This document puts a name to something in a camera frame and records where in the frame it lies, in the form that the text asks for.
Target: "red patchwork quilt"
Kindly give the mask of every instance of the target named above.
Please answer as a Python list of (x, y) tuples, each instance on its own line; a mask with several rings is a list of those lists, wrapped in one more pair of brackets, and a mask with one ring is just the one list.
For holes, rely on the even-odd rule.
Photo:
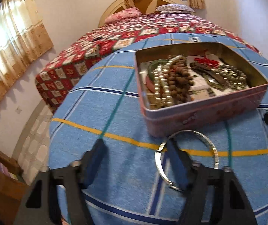
[(139, 18), (124, 19), (105, 25), (78, 39), (49, 62), (36, 76), (37, 89), (46, 103), (55, 111), (68, 91), (78, 83), (90, 67), (103, 57), (137, 41), (165, 33), (224, 35), (259, 52), (237, 35), (197, 16), (147, 14)]

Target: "wooden headboard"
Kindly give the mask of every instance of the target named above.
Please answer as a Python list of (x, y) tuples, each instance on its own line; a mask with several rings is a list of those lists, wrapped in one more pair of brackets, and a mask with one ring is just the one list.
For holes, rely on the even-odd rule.
[[(156, 7), (166, 4), (183, 4), (186, 5), (182, 0), (134, 0), (135, 6), (143, 13), (150, 14), (154, 13)], [(111, 14), (118, 13), (126, 9), (124, 0), (116, 0), (113, 2), (107, 10), (103, 13), (98, 23), (98, 27), (105, 25), (105, 19)]]

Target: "blue checkered blanket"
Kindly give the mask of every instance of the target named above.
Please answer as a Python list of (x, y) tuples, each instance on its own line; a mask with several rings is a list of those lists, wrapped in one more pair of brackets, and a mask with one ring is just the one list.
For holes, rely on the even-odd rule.
[[(268, 79), (268, 60), (226, 36), (174, 33), (134, 43), (94, 65), (67, 95), (50, 125), (50, 168), (67, 166), (92, 148), (133, 73), (136, 50), (182, 43), (181, 40), (189, 41), (189, 37), (224, 43)], [(133, 77), (103, 138), (108, 154), (94, 183), (84, 190), (96, 225), (176, 224), (185, 203), (185, 198), (168, 188), (157, 172), (154, 150), (162, 139), (147, 133), (136, 84)], [(220, 156), (219, 167), (232, 166), (259, 225), (268, 223), (268, 126), (262, 120), (266, 111), (268, 91), (257, 110), (198, 130), (215, 144)], [(179, 147), (189, 150), (194, 160), (212, 166), (212, 158), (202, 142), (190, 136), (180, 136), (177, 140)], [(228, 156), (229, 145), (232, 158)], [(165, 154), (162, 166), (173, 181)], [(67, 216), (64, 189), (58, 191), (61, 210)], [(209, 219), (209, 207), (205, 209), (204, 220)]]

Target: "bedspread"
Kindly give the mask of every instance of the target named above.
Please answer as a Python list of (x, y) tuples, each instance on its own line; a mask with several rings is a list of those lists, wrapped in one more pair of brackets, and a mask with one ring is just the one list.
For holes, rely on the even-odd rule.
[[(154, 153), (162, 139), (153, 138), (147, 132), (140, 112), (137, 79), (132, 75), (136, 50), (181, 43), (189, 37), (227, 45), (268, 79), (268, 60), (227, 36), (217, 35), (158, 35), (120, 49), (94, 65), (68, 93), (52, 119), (49, 167), (60, 168), (79, 160), (108, 126), (103, 138), (108, 153), (93, 184), (83, 190), (96, 225), (176, 225), (185, 198), (167, 187), (157, 172)], [(268, 126), (262, 119), (266, 111), (268, 90), (258, 109), (197, 130), (216, 146), (219, 168), (233, 168), (255, 211), (258, 225), (268, 223)], [(211, 154), (194, 136), (178, 136), (177, 142), (181, 149), (188, 150), (193, 160), (212, 167)], [(175, 181), (166, 154), (163, 154), (162, 166), (168, 178)], [(62, 212), (67, 216), (61, 187), (59, 195)], [(207, 197), (210, 200), (212, 193), (208, 192)], [(209, 218), (207, 205), (204, 220)]]
[(190, 14), (148, 14), (103, 26), (73, 43), (36, 76), (42, 98), (55, 111), (80, 78), (103, 57), (146, 38), (166, 33), (197, 33), (228, 36), (259, 52), (237, 35)]

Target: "silver ring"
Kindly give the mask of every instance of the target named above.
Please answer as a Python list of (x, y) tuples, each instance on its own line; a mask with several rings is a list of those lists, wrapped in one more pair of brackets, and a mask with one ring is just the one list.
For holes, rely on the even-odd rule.
[(167, 183), (167, 185), (177, 191), (182, 191), (180, 188), (175, 186), (175, 183), (173, 183), (172, 181), (170, 181), (167, 176), (164, 173), (164, 170), (162, 168), (162, 163), (161, 163), (161, 153), (163, 151), (164, 146), (167, 143), (167, 140), (169, 140), (170, 138), (175, 137), (177, 134), (182, 133), (182, 132), (189, 132), (189, 133), (193, 133), (196, 134), (198, 136), (198, 138), (205, 144), (205, 146), (207, 146), (209, 149), (211, 149), (214, 153), (214, 168), (218, 169), (218, 152), (214, 146), (214, 144), (212, 143), (212, 141), (210, 139), (208, 139), (205, 135), (201, 134), (200, 132), (197, 131), (193, 131), (193, 130), (181, 130), (179, 132), (176, 132), (174, 134), (172, 134), (171, 136), (169, 136), (166, 140), (164, 140), (162, 142), (162, 144), (160, 145), (159, 149), (155, 151), (155, 163), (156, 163), (156, 167), (158, 169), (158, 172), (161, 176), (161, 178)]

